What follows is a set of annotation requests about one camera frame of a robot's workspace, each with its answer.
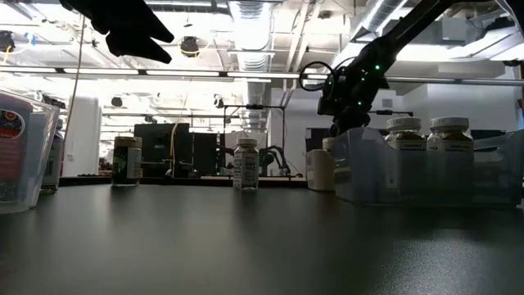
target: ceiling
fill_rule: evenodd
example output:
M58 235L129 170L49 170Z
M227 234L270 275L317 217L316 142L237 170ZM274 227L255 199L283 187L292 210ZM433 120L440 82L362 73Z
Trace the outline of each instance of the ceiling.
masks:
M417 1L408 2L398 11L399 18L405 15ZM307 19L303 34L298 32L297 19L303 7L302 0L287 0L276 4L273 9L271 47L274 56L270 71L286 71L289 56L299 58L299 48L290 54L293 39L307 42L308 51L297 62L299 69L312 61L330 63L349 42L350 24L354 16L366 9L366 0L324 0L320 6L319 18ZM472 9L462 7L456 17L464 16ZM84 31L83 68L121 68L121 69L174 69L174 70L237 70L237 55L228 52L235 48L235 33L231 16L195 12L156 11L156 15L174 34L171 44L159 44L173 60L168 65L139 57L114 57L105 44L105 37L96 32L89 21ZM5 57L5 66L45 66L75 68L79 62L79 40L81 17L67 11L57 0L29 1L27 3L0 3L0 30L10 30L16 50ZM184 36L196 36L200 54L187 58L181 52L179 43ZM388 75L412 77L461 77L494 78L504 73L501 62L420 62L398 61L388 71ZM201 81L201 80L138 80L138 79L82 79L79 81L79 94L100 98L105 113L137 112L165 114L222 115L223 110L214 106L218 96L226 104L242 103L242 87L245 81ZM34 77L26 75L0 75L0 87L17 93L42 91L67 102L73 90L74 81L65 77ZM281 81L273 81L273 88L281 88ZM392 84L398 95L407 93L416 85ZM121 96L124 108L111 106L111 99ZM174 121L168 117L161 120ZM142 123L142 117L111 117L104 119L104 125L131 126ZM195 127L222 125L221 119L193 121Z

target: robotic arm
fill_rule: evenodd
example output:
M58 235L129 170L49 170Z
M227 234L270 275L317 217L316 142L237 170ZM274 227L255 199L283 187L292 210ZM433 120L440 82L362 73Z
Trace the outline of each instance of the robotic arm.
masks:
M476 0L470 2L488 2ZM524 28L524 1L498 0ZM424 31L451 5L463 0L422 0L399 24L384 36L373 40L348 65L337 67L323 86L318 114L333 116L332 136L355 127L367 126L378 89L388 89L384 74L393 66L397 54Z

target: dark table surface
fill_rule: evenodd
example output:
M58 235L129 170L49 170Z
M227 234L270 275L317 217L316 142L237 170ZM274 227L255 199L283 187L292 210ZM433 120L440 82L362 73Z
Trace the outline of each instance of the dark table surface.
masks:
M343 293L522 295L522 212L96 185L0 216L2 295Z

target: white column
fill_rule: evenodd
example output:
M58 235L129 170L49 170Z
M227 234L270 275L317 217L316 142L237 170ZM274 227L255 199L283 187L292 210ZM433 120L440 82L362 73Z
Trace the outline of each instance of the white column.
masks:
M102 105L98 98L77 95L65 142L62 176L98 174Z

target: clear plastic bin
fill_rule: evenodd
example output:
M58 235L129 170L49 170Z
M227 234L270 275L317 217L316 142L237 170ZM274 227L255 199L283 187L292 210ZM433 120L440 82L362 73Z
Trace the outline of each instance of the clear plastic bin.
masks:
M0 91L0 214L36 206L59 110Z
M495 152L407 152L371 128L339 136L332 149L337 196L356 204L514 207L521 203L524 131L476 148Z

